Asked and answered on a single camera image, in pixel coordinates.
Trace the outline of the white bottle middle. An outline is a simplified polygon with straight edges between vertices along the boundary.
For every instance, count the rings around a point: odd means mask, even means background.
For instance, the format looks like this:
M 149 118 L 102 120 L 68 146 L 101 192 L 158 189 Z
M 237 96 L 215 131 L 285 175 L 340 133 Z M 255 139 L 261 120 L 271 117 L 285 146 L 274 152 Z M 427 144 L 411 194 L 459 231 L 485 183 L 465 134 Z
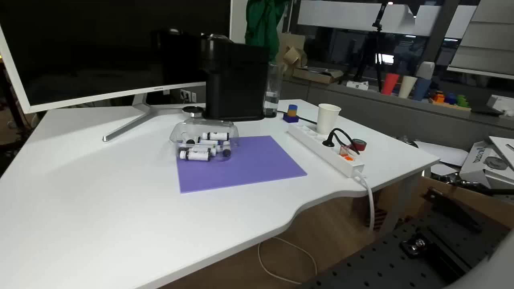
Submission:
M 216 141 L 216 139 L 203 139 L 191 146 L 192 151 L 207 149 L 208 152 L 223 152 L 231 149 L 231 143 L 228 139 Z

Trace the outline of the black coffee machine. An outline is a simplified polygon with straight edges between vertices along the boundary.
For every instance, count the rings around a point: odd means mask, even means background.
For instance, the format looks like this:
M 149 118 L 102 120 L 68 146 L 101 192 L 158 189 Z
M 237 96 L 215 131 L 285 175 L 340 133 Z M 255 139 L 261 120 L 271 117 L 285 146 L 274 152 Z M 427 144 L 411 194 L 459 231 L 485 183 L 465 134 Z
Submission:
M 205 118 L 258 120 L 268 80 L 268 51 L 226 38 L 200 40 L 205 80 Z

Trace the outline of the cream cup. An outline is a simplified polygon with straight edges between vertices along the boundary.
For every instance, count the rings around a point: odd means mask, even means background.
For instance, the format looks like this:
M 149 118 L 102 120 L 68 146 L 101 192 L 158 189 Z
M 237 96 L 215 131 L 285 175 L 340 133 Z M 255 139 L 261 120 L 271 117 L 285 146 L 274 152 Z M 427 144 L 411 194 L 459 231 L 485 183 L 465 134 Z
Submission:
M 399 83 L 398 96 L 399 96 L 399 98 L 407 98 L 409 93 L 411 93 L 411 90 L 412 90 L 412 86 L 414 86 L 414 83 L 415 83 L 415 77 L 412 77 L 412 75 L 404 75 L 404 77 L 401 78 L 401 83 Z

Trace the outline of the red plug adapter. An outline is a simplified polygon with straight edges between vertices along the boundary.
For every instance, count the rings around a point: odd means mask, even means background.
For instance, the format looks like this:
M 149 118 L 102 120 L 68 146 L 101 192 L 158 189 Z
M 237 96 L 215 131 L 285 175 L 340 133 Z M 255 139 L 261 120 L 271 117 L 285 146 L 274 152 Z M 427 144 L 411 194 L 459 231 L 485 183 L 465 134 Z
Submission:
M 366 143 L 362 139 L 354 138 L 350 144 L 354 152 L 361 152 L 366 149 Z

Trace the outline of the white bottle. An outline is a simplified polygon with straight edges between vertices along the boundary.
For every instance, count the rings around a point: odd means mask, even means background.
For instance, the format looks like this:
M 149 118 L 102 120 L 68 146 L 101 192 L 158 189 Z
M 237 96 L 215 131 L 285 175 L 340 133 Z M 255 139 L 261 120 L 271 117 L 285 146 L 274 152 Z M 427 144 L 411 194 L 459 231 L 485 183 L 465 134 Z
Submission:
M 200 136 L 202 139 L 213 139 L 213 141 L 226 141 L 229 139 L 229 133 L 228 131 L 205 131 Z
M 208 152 L 223 152 L 231 149 L 231 143 L 228 139 L 216 141 L 216 139 L 203 139 L 191 146 L 192 151 L 207 149 Z
M 210 152 L 207 151 L 179 151 L 178 159 L 181 160 L 199 160 L 199 162 L 208 162 L 210 160 Z

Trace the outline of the white paper cup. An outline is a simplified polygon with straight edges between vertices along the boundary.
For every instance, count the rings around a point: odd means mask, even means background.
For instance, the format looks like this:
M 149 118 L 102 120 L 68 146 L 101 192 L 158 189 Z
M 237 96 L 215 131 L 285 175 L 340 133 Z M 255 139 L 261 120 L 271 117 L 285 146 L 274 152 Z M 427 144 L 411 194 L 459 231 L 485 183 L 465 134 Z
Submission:
M 316 131 L 321 134 L 325 134 L 335 118 L 338 117 L 340 107 L 335 104 L 329 104 L 329 102 L 319 102 L 317 104 L 317 120 L 316 120 Z

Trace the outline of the red cup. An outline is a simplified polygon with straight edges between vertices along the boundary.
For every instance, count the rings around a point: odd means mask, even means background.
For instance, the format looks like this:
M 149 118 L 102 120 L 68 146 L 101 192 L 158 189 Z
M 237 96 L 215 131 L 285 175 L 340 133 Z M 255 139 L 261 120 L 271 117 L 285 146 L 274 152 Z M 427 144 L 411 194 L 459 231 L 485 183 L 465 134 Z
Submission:
M 385 96 L 388 96 L 388 94 L 393 91 L 398 78 L 399 78 L 398 73 L 388 72 L 388 73 L 385 75 L 383 83 L 382 83 L 380 93 L 385 94 Z

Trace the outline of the blue cup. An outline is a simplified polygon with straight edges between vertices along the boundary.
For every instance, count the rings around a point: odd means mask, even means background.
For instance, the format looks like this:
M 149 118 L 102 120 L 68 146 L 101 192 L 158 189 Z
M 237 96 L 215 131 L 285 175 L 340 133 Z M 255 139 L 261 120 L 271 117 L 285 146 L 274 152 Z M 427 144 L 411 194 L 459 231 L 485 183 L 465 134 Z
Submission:
M 411 98 L 420 101 L 425 96 L 428 88 L 430 88 L 428 78 L 417 78 L 412 88 Z

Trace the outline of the black perforated board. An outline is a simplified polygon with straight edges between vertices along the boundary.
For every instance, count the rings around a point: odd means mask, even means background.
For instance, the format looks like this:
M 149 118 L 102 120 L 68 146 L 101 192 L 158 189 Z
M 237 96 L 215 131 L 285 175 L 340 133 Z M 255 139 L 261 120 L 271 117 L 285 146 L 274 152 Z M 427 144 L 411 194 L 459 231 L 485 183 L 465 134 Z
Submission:
M 443 289 L 470 268 L 448 223 L 412 221 L 340 260 L 300 289 Z

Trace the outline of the white bottle back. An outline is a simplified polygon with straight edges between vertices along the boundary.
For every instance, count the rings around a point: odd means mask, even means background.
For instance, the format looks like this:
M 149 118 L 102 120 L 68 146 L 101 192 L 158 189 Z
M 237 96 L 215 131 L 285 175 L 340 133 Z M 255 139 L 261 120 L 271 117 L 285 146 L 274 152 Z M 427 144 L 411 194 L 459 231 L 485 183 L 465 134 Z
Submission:
M 205 131 L 200 136 L 202 139 L 213 139 L 213 141 L 226 141 L 229 139 L 229 133 L 228 131 Z

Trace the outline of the green cloth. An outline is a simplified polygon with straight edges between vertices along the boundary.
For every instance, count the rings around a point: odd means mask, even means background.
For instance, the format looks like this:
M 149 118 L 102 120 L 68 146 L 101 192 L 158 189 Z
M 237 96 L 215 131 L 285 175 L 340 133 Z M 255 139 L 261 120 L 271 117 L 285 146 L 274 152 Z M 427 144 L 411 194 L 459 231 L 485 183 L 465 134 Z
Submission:
M 277 24 L 289 1 L 290 0 L 247 0 L 245 4 L 244 40 L 247 45 L 266 48 L 269 61 L 277 54 Z

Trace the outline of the blue and orange block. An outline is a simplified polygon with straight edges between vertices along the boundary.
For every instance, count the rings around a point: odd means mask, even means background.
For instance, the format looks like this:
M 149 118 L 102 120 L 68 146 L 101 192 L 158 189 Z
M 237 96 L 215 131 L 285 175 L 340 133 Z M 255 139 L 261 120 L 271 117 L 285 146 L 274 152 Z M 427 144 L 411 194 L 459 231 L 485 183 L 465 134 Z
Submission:
M 297 122 L 298 115 L 297 115 L 297 106 L 295 104 L 289 104 L 287 110 L 284 112 L 282 118 L 289 123 Z

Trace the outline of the white bottle front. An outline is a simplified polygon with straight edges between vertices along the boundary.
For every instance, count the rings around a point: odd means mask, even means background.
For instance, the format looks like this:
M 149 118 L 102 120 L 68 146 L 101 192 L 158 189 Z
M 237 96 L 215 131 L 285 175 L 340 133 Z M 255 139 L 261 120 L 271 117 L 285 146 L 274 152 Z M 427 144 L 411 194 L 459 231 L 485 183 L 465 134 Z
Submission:
M 179 151 L 178 159 L 181 160 L 199 160 L 199 162 L 208 162 L 210 160 L 210 152 L 207 151 Z

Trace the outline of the white power strip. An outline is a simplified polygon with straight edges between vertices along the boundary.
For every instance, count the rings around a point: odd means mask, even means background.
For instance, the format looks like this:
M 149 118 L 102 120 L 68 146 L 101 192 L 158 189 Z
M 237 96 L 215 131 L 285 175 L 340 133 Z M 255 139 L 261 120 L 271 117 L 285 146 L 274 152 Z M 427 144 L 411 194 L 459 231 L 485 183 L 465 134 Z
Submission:
M 354 151 L 343 144 L 325 146 L 324 136 L 306 125 L 292 125 L 287 133 L 345 176 L 356 176 L 364 168 L 364 162 Z

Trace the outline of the purple paper mat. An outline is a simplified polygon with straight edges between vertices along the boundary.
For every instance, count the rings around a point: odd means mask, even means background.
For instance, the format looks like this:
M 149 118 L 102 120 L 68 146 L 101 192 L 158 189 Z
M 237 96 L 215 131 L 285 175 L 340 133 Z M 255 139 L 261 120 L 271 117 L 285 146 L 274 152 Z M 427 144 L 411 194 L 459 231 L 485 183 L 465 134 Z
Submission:
M 176 168 L 181 192 L 305 175 L 305 170 L 271 136 L 242 136 L 226 160 L 178 160 Z

